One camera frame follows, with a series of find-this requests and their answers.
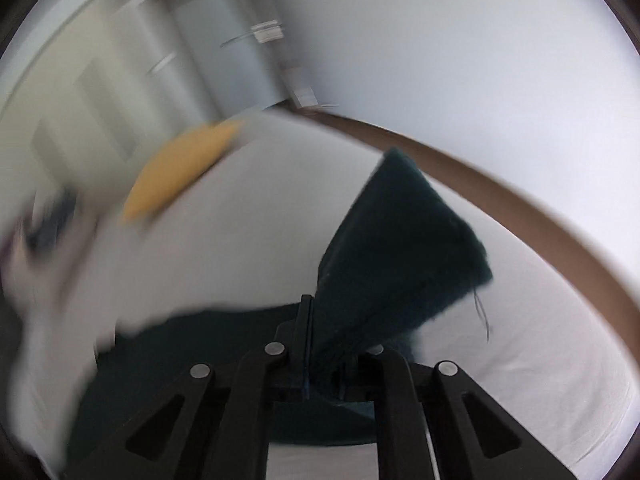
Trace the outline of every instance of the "dark green cloth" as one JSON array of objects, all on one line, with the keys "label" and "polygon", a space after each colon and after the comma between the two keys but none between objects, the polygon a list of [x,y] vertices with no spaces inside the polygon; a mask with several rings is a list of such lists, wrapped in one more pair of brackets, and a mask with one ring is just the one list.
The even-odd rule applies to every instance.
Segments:
[{"label": "dark green cloth", "polygon": [[[369,403],[340,405],[332,374],[383,343],[411,358],[411,331],[491,279],[471,228],[398,150],[387,152],[331,241],[318,271],[312,399],[276,404],[271,439],[316,445],[375,441]],[[196,362],[226,364],[271,341],[297,304],[206,310],[119,336],[97,359],[79,405],[68,463],[86,456],[153,394]]]},{"label": "dark green cloth", "polygon": [[6,300],[0,285],[0,424],[8,425],[7,394],[22,342],[22,320]]},{"label": "dark green cloth", "polygon": [[491,278],[471,227],[389,150],[320,262],[312,383],[334,394],[331,375],[349,356],[418,328]]}]

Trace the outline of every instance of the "yellow cloth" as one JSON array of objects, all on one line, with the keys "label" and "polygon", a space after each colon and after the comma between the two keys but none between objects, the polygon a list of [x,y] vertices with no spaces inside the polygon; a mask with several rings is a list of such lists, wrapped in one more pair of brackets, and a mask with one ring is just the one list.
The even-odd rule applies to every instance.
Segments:
[{"label": "yellow cloth", "polygon": [[166,143],[140,171],[122,218],[130,221],[171,202],[222,156],[240,125],[240,121],[206,124]]}]

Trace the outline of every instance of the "dark green towel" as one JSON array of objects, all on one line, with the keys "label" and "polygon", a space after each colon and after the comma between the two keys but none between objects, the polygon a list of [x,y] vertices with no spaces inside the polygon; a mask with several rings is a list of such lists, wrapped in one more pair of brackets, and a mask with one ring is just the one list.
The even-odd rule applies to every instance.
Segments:
[{"label": "dark green towel", "polygon": [[[471,228],[398,150],[387,152],[331,241],[318,272],[311,355],[312,399],[277,404],[271,439],[297,444],[375,440],[368,405],[345,408],[331,376],[340,364],[384,343],[410,358],[412,329],[488,282],[486,254]],[[196,362],[239,359],[269,342],[297,304],[250,312],[180,316],[119,337],[98,357],[79,405],[68,462],[86,456],[155,392]]]},{"label": "dark green towel", "polygon": [[389,150],[320,262],[312,383],[330,395],[348,356],[418,328],[491,277],[471,227]]}]

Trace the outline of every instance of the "white bed sheet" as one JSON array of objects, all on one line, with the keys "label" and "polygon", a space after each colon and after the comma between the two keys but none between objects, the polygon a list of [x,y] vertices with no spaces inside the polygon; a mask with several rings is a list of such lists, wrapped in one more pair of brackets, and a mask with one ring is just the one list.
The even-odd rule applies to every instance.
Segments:
[{"label": "white bed sheet", "polygon": [[[10,396],[16,435],[52,468],[95,346],[203,306],[313,293],[318,263],[380,153],[282,112],[250,115],[233,152],[153,221],[105,219],[60,310],[34,309]],[[611,330],[533,251],[432,182],[485,244],[494,281],[420,329],[418,361],[460,364],[580,480],[599,480],[640,420],[636,370]],[[271,446],[268,478],[377,478],[375,446]]]}]

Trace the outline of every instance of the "white wall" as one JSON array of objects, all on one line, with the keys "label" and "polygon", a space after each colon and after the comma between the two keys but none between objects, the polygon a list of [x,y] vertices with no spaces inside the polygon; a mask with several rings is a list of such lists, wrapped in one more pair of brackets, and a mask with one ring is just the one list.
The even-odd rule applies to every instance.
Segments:
[{"label": "white wall", "polygon": [[640,285],[640,58],[602,0],[276,0],[321,103],[507,182]]},{"label": "white wall", "polygon": [[117,7],[93,0],[47,45],[0,116],[0,232],[30,196],[73,184],[98,208],[129,192],[178,134],[144,67],[114,33]]}]

